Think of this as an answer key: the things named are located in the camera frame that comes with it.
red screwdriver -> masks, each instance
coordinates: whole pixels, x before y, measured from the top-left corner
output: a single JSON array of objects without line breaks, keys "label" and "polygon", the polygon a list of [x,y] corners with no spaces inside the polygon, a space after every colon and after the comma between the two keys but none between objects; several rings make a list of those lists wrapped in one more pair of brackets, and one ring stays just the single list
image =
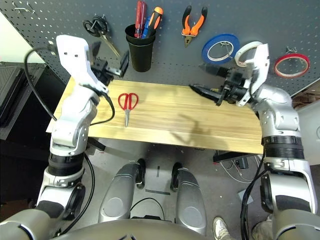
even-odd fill
[{"label": "red screwdriver", "polygon": [[136,14],[135,14],[135,34],[134,36],[138,39],[142,37],[146,22],[146,10],[147,4],[144,1],[138,1],[136,3]]},{"label": "red screwdriver", "polygon": [[153,10],[153,13],[149,21],[148,34],[146,35],[147,38],[155,34],[155,31],[160,23],[160,20],[163,14],[164,14],[164,10],[159,6],[157,6]]}]

wooden board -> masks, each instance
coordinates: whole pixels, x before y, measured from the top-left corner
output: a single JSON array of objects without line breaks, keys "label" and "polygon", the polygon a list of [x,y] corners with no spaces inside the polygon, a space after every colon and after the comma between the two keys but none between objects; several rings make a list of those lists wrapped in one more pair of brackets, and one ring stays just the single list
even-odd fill
[{"label": "wooden board", "polygon": [[[61,115],[62,102],[71,94],[74,85],[71,78],[55,110],[57,118]],[[122,93],[139,96],[138,105],[130,112],[127,128],[124,127],[125,112],[118,104]],[[259,120],[246,106],[227,102],[216,106],[187,86],[123,80],[114,80],[109,85],[109,96],[115,107],[115,117],[110,122],[91,126],[90,137],[244,153],[261,154],[263,151]],[[111,116],[107,101],[100,100],[93,123]],[[51,120],[47,132],[52,131],[53,125]]]}]

pen holder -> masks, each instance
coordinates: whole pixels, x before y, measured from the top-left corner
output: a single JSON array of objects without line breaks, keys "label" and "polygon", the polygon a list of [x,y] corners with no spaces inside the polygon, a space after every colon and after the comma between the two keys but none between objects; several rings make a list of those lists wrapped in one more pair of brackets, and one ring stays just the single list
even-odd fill
[{"label": "pen holder", "polygon": [[134,24],[125,29],[126,40],[129,44],[133,69],[137,72],[146,72],[151,67],[152,50],[156,35],[147,38],[135,37],[136,27]]}]

white sneaker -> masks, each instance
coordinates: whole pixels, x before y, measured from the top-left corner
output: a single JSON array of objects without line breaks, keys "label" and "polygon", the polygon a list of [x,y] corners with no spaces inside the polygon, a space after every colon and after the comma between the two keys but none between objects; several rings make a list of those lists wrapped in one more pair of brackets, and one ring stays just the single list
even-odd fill
[{"label": "white sneaker", "polygon": [[212,231],[215,240],[221,240],[225,235],[229,234],[225,221],[219,216],[213,219]]}]

gray floor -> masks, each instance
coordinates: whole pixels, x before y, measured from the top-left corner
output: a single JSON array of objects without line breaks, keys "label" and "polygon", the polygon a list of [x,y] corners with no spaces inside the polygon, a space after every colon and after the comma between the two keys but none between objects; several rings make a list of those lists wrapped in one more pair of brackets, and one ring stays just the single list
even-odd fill
[{"label": "gray floor", "polygon": [[[135,188],[133,203],[146,197],[155,198],[164,209],[165,219],[174,221],[177,194],[170,190],[171,171],[175,162],[181,162],[195,175],[201,187],[207,213],[207,238],[213,239],[211,229],[215,216],[221,216],[226,221],[229,232],[234,238],[241,238],[241,201],[237,193],[246,189],[248,185],[236,182],[227,175],[219,164],[213,164],[214,150],[116,139],[100,139],[99,141],[106,145],[106,150],[104,152],[96,150],[94,155],[89,156],[95,171],[94,196],[86,213],[72,230],[97,223],[100,204],[114,175],[128,161],[144,158],[147,168],[145,187],[144,189]],[[249,158],[248,161],[249,169],[242,170],[242,174],[245,178],[250,179],[257,170],[257,164],[252,158]],[[86,185],[87,191],[84,203],[87,201],[91,187],[90,171],[86,165],[85,167],[86,171],[82,182]],[[317,174],[313,177],[319,196],[320,177],[318,173],[320,169],[318,167],[315,170]],[[230,173],[240,179],[235,168]],[[257,222],[263,221],[268,215],[261,208],[259,185],[260,182],[257,182],[251,193],[253,202],[249,204],[249,229]],[[146,189],[167,192],[170,195],[146,192]],[[151,200],[141,202],[131,212],[131,216],[142,217],[146,214],[162,218],[160,208]]]}]

